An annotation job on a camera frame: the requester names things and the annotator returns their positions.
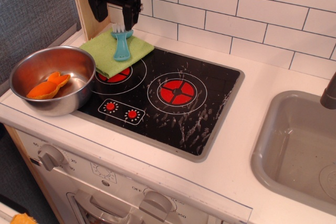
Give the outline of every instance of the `wooden panel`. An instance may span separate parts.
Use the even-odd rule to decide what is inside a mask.
[[[104,21],[98,22],[92,13],[88,0],[75,0],[82,28],[86,41],[97,36],[111,21],[107,17]]]
[[[25,149],[25,147],[23,146],[20,137],[18,136],[16,130],[12,127],[9,127],[7,125],[5,125],[7,132],[9,133],[10,137],[12,138],[14,144],[16,145],[17,149],[19,150],[23,160],[25,161],[26,165],[28,166],[31,174],[33,175],[36,183],[38,184],[39,188],[41,189],[42,193],[44,194],[44,196],[46,197],[51,209],[53,210],[56,218],[58,219],[60,224],[65,224],[61,215],[59,214],[53,200],[51,199],[51,196],[49,195],[47,188],[45,187],[42,179],[40,178],[40,176],[38,175],[37,171],[34,169],[33,164],[30,162],[29,159],[29,155]]]

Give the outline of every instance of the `metal bowl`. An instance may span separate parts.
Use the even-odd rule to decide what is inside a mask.
[[[70,74],[68,83],[52,99],[35,100],[28,92],[58,71]],[[92,94],[96,64],[86,51],[68,46],[50,47],[21,60],[9,76],[11,90],[26,104],[42,115],[69,114],[83,106]]]

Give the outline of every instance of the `white knob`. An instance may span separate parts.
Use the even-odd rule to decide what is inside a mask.
[[[45,144],[37,152],[45,169],[51,171],[54,167],[60,166],[64,160],[62,153],[55,147]]]
[[[139,208],[147,214],[153,216],[161,222],[167,218],[169,212],[172,210],[172,203],[162,194],[155,191],[150,191],[145,195]]]

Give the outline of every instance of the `stovetop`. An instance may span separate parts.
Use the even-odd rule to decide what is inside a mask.
[[[155,48],[108,79],[75,115],[191,161],[203,160],[243,80],[240,70]]]

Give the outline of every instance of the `dark floor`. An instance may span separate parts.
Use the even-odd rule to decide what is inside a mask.
[[[4,126],[0,124],[0,195],[28,210],[39,224],[59,224]]]

